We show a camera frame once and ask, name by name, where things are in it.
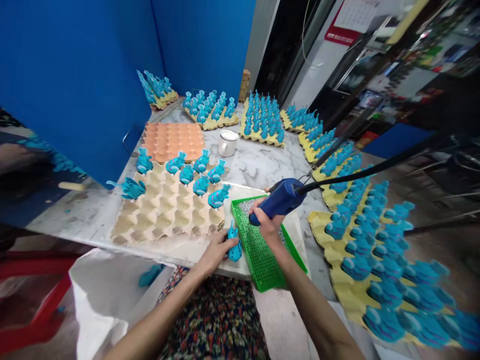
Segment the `white cup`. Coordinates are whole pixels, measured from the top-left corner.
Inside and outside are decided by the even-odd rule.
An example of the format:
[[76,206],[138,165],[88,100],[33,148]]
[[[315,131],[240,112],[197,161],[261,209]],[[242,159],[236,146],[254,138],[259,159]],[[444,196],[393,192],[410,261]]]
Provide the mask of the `white cup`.
[[231,157],[235,153],[238,139],[239,135],[236,132],[222,130],[218,142],[218,153],[225,158]]

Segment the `green tray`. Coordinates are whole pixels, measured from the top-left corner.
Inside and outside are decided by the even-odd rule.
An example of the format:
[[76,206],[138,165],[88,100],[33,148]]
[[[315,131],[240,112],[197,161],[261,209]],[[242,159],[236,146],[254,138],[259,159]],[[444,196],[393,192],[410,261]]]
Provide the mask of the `green tray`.
[[[248,269],[250,270],[251,278],[256,289],[261,293],[274,288],[287,288],[287,283],[280,269],[280,265],[277,259],[275,259],[272,250],[270,250],[270,247],[260,234],[259,227],[250,224],[248,215],[245,215],[242,209],[239,208],[240,203],[261,198],[262,196],[264,195],[247,197],[231,202],[231,212],[235,219],[236,227],[238,228],[238,236],[245,252]],[[307,273],[307,267],[302,261],[283,224],[281,225],[281,231],[283,232],[291,256],[298,266]]]

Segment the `red stool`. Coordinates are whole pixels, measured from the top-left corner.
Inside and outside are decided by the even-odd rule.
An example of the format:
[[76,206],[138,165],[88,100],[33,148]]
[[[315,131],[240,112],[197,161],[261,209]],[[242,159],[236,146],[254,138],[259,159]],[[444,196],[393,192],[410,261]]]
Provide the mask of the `red stool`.
[[54,337],[65,318],[58,306],[71,285],[68,272],[80,256],[58,251],[8,251],[0,255],[0,280],[29,275],[63,275],[28,325],[0,329],[0,355]]

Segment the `floral skirt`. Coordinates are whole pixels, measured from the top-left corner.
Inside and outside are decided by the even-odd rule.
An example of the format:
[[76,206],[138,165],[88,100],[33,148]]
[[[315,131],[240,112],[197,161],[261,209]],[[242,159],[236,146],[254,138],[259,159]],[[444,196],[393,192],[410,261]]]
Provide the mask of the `floral skirt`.
[[[189,272],[177,267],[161,302]],[[158,359],[269,359],[251,283],[206,279],[177,317]]]

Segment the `white marble surface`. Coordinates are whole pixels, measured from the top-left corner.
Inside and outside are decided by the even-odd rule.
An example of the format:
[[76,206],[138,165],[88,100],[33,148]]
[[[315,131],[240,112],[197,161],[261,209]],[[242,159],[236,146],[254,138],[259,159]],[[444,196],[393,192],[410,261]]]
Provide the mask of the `white marble surface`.
[[[239,104],[236,109],[239,117],[242,111],[243,106]],[[153,115],[150,121],[158,121],[156,117]],[[160,121],[162,123],[191,123],[181,106],[174,108]],[[229,126],[227,129],[237,132],[239,125]],[[218,128],[203,132],[205,147],[211,153],[210,163],[223,159],[218,154],[217,146],[221,130]],[[311,168],[303,155],[298,135],[291,132],[285,132],[284,148],[240,138],[235,154],[225,160],[231,170],[224,180],[254,189],[270,187],[283,178],[299,178],[308,173]],[[133,174],[135,162],[136,158],[130,158],[120,180]],[[109,231],[115,223],[120,209],[120,193],[121,190],[118,188],[112,193],[93,182],[82,193],[71,191],[34,219],[26,228],[59,238],[117,250],[117,246],[109,240]],[[310,192],[296,212],[299,217],[311,279],[328,300],[335,300],[328,265],[323,259],[322,250],[312,236],[307,220],[311,211],[328,211],[320,190]],[[141,248],[130,252],[138,256],[155,258],[151,254],[147,255],[146,250]]]

